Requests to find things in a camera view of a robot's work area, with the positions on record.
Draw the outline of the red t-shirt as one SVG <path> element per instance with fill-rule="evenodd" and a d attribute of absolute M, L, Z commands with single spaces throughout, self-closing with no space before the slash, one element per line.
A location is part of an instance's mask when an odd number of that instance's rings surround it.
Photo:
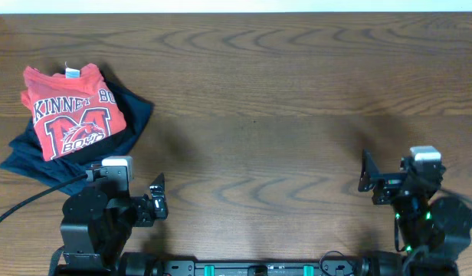
<path fill-rule="evenodd" d="M 76 77 L 47 76 L 33 67 L 23 72 L 21 102 L 31 111 L 44 160 L 77 152 L 126 129 L 123 112 L 95 64 Z"/>

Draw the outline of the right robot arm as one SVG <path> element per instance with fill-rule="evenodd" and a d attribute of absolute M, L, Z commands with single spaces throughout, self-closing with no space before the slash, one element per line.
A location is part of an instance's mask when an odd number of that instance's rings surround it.
<path fill-rule="evenodd" d="M 433 146 L 413 146 L 398 172 L 383 173 L 362 152 L 360 192 L 394 211 L 395 250 L 376 251 L 357 264 L 358 275 L 457 275 L 471 243 L 472 199 L 442 187 L 446 171 Z"/>

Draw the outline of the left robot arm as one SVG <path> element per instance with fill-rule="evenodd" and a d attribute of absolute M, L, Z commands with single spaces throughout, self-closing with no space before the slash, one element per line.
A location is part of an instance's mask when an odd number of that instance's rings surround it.
<path fill-rule="evenodd" d="M 152 227 L 168 217 L 165 176 L 150 194 L 131 196 L 130 169 L 96 165 L 86 170 L 88 185 L 63 205 L 64 245 L 51 257 L 49 275 L 160 276 L 164 267 L 149 253 L 123 251 L 134 228 Z"/>

